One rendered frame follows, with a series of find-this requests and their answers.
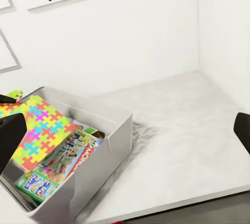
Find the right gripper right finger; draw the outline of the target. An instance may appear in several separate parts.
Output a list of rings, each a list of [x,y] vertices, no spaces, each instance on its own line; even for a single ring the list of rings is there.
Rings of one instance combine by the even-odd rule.
[[[233,130],[250,154],[250,114],[238,113]]]

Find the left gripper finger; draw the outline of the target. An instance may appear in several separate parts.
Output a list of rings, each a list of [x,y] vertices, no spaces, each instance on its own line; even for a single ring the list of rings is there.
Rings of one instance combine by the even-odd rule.
[[[16,103],[16,99],[0,94],[0,103]]]

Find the jigsaw puzzle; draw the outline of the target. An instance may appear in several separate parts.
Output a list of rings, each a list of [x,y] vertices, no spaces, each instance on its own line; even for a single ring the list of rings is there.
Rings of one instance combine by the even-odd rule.
[[[7,96],[22,97],[22,90],[15,90]],[[14,160],[25,172],[30,173],[59,144],[77,128],[55,108],[39,96],[30,96],[27,104],[0,103],[0,118],[23,113],[27,133],[10,160]]]

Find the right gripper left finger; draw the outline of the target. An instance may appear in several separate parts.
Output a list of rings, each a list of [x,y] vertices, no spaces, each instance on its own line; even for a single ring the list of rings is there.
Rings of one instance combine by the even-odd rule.
[[[23,113],[0,118],[0,175],[26,133],[27,124]]]

